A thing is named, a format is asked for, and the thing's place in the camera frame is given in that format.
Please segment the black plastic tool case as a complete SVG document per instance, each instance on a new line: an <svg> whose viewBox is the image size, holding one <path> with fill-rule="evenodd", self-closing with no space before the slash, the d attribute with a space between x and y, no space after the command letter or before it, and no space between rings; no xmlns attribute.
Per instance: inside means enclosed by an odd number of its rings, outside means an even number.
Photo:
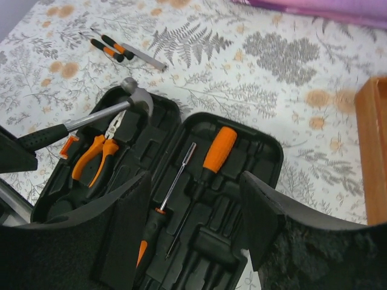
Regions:
<svg viewBox="0 0 387 290"><path fill-rule="evenodd" d="M248 171L275 187L283 162L273 137L210 113L182 120L177 104L155 95L154 113L124 114L115 140L114 171L103 192L149 171L149 206L163 206L167 219L155 256L134 279L134 289L234 289L247 263L247 238L239 201L239 178ZM218 173L203 190L173 252L169 245L197 187L210 144L223 127L236 141Z"/></svg>

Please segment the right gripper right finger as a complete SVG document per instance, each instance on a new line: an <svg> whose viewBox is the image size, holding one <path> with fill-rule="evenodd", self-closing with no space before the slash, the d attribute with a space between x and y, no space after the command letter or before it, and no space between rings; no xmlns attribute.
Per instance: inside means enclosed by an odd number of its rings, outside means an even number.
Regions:
<svg viewBox="0 0 387 290"><path fill-rule="evenodd" d="M277 192L250 172L239 182L253 269L262 289L385 289L386 224L356 224Z"/></svg>

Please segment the orange handled long-nose pliers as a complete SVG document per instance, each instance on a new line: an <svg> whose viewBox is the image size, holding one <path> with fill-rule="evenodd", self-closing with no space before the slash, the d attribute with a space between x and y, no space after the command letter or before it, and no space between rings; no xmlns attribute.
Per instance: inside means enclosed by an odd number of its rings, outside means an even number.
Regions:
<svg viewBox="0 0 387 290"><path fill-rule="evenodd" d="M72 172L72 178L79 181L82 177L83 170L88 163L96 156L101 155L99 168L96 171L93 179L88 184L88 191L85 195L86 199L91 199L99 194L107 182L110 180L114 168L114 155L119 149L119 145L114 139L114 135L121 125L125 111L120 112L110 122L104 135L98 135L94 138L92 145L88 150L78 159Z"/></svg>

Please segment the large black orange screwdriver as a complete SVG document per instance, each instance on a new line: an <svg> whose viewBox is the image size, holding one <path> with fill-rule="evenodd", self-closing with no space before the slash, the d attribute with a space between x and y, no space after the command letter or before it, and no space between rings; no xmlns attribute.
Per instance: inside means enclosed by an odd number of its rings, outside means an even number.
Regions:
<svg viewBox="0 0 387 290"><path fill-rule="evenodd" d="M195 142L193 142L190 145L188 151L186 152L185 157L182 160L181 167L178 170L177 174L175 175L175 178L171 186L169 187L169 190L167 191L163 202L158 208L155 208L149 214L149 217L144 229L144 235L141 240L139 254L138 254L138 261L136 266L137 275L140 275L144 272L144 270L147 268L147 266L149 265L149 263L151 262L155 254L158 236L161 232L161 229L163 228L164 224L167 221L166 212L164 210L166 207L167 201L169 200L171 193L175 188L179 177L184 171L184 168L189 163L193 155L193 152L196 149L196 146L197 144Z"/></svg>

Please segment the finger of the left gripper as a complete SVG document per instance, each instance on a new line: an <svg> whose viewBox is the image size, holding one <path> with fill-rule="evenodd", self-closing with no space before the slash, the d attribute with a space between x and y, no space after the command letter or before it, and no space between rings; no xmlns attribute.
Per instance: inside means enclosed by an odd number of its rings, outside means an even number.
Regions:
<svg viewBox="0 0 387 290"><path fill-rule="evenodd" d="M1 127L0 141L1 173L27 172L37 169L36 155L28 152L17 138Z"/></svg>

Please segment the small black handled hammer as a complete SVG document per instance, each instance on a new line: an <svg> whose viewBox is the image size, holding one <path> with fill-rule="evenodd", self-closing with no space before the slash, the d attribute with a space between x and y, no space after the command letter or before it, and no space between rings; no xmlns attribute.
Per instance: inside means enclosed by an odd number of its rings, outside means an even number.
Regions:
<svg viewBox="0 0 387 290"><path fill-rule="evenodd" d="M147 113L148 117L152 117L154 101L150 93L145 89L138 87L137 82L132 77L125 78L121 82L121 88L125 93L129 94L129 97L125 101L89 114L78 120L72 120L67 124L62 123L30 133L18 138L18 143L27 151L35 152L65 138L69 133L80 129L81 127L99 121L110 115L118 114L131 107L142 108Z"/></svg>

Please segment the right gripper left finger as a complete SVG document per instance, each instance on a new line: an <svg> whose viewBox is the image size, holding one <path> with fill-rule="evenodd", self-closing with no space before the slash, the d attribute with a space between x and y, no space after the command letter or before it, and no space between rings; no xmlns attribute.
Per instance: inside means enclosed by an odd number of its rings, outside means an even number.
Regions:
<svg viewBox="0 0 387 290"><path fill-rule="evenodd" d="M150 193L143 172L43 224L1 227L1 288L131 289Z"/></svg>

